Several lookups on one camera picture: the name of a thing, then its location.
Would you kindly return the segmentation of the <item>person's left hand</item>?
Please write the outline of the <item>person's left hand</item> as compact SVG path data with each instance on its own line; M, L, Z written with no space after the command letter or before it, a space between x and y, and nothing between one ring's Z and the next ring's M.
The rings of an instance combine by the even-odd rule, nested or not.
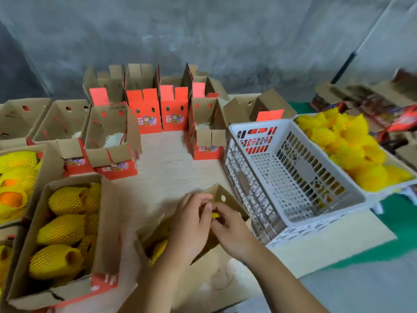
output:
M180 226L177 208L171 225L170 237L162 255L189 259L192 263L205 247L209 231L210 226Z

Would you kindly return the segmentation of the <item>person's right hand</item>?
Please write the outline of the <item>person's right hand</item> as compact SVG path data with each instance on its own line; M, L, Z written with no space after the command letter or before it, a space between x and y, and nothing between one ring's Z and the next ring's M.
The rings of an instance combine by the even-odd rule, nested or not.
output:
M262 245L243 220L242 229L211 229L223 249L245 265L256 263Z

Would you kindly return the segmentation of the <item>small cardboard fruit box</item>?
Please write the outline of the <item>small cardboard fruit box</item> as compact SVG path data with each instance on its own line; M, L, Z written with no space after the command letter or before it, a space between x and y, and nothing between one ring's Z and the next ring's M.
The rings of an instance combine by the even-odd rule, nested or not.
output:
M223 186L220 184L215 184L206 189L205 192L213 195L211 202L222 202L232 209L239 211L243 220L250 224L251 221L245 209ZM154 221L143 225L136 232L136 246L138 251L143 250L147 258L147 263L149 263L150 266L152 266L151 254L155 244L162 240L168 240L170 237L173 217L174 213L157 217L154 219ZM220 267L220 260L218 259L218 253L220 253L220 251L221 247L219 245L218 239L212 232L210 232L205 247L193 260L191 267L200 267L200 269L203 271L212 270L217 272L218 268Z

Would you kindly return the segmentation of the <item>person's left forearm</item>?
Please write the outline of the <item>person's left forearm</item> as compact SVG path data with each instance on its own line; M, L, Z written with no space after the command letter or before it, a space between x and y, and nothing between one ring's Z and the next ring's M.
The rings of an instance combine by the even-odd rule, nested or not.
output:
M170 313L189 259L162 255L142 277L117 313Z

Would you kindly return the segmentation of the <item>person's right forearm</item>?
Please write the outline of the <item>person's right forearm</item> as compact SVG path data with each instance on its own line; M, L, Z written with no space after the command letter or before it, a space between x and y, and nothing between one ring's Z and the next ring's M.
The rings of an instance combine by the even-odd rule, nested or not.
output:
M242 263L257 280L271 313L330 313L263 245L253 247Z

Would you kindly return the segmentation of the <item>yellow netted fruit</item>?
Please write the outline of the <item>yellow netted fruit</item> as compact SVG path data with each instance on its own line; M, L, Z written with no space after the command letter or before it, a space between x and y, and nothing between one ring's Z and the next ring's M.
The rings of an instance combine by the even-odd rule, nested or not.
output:
M157 261L157 259L161 256L161 254L164 252L168 240L162 240L155 244L155 246L152 249L151 254L151 265L154 265L154 263Z

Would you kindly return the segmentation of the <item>empty white plastic basket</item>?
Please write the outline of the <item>empty white plastic basket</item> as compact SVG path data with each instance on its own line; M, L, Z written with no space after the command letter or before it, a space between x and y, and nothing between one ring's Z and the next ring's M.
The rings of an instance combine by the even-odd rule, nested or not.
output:
M224 170L255 237L274 247L369 207L354 181L293 120L232 124Z

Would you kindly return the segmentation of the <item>group of empty red cartons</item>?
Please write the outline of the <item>group of empty red cartons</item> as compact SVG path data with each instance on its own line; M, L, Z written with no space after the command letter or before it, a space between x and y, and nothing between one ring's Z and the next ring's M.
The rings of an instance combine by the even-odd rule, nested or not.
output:
M0 108L0 150L50 143L65 161L68 175L90 173L101 166L92 166L85 150L86 143L98 138L87 137L88 119L93 106L127 105L138 121L141 135L163 131L185 131L188 128L189 97L219 98L228 95L221 83L198 74L194 80L190 67L192 89L185 85L161 81L157 71L147 64L132 64L123 72L112 65L111 72L98 76L97 84L88 84L89 100L57 100L27 98L9 100Z

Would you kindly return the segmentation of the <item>pile of yellow netted fruits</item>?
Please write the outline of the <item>pile of yellow netted fruits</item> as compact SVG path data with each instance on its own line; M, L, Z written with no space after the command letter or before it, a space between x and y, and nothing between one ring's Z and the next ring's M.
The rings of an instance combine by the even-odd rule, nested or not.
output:
M19 221L35 191L43 152L0 155L0 226Z
M96 253L101 183L65 186L48 199L49 216L36 236L40 247L29 262L29 276L53 288L90 274Z

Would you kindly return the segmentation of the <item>large filled cardboard box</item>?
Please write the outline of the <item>large filled cardboard box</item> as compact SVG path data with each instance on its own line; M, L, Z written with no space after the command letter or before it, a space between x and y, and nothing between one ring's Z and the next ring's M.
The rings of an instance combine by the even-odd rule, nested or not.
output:
M22 226L0 229L0 303L8 296L26 234Z
M48 217L52 216L48 208L50 195L61 187L88 186L93 182L101 183L101 207L91 273L56 288L51 286L51 282L32 279L29 276L29 262L40 249L36 242L37 233ZM59 308L117 287L121 263L120 235L119 197L115 185L107 178L91 174L48 183L40 195L13 274L8 303L20 310L37 310L50 306Z
M29 203L29 207L25 212L24 216L17 222L9 223L5 226L0 226L0 229L12 226L19 226L24 221L32 220L44 186L51 181L61 179L64 173L64 161L57 153L57 151L51 146L33 145L10 148L7 150L0 150L0 155L17 151L43 152L42 165L38 174L35 191L33 193L32 199Z

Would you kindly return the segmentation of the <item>black and white pole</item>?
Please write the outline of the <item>black and white pole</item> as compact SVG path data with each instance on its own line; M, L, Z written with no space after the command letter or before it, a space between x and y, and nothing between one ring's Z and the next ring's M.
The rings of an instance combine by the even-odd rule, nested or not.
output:
M331 84L336 84L342 76L345 74L351 63L354 61L354 59L357 57L359 52L362 50L362 48L365 46L365 44L368 42L370 37L373 35L374 31L377 29L377 27L380 25L382 20L388 15L388 12L393 7L397 0L390 0L388 5L386 5L381 12L377 16L377 18L373 21L371 26L368 28L367 32L365 33L365 36L361 39L359 44L355 47L355 49L350 53L346 61L343 63L341 68L337 71L336 75L332 78Z

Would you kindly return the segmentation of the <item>stack of flat folded cartons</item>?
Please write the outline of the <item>stack of flat folded cartons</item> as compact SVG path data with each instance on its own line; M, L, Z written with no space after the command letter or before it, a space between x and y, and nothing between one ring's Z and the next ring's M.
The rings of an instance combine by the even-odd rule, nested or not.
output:
M309 107L315 112L336 107L341 113L362 114L379 144L417 170L417 73L399 68L390 80L345 88L322 83Z

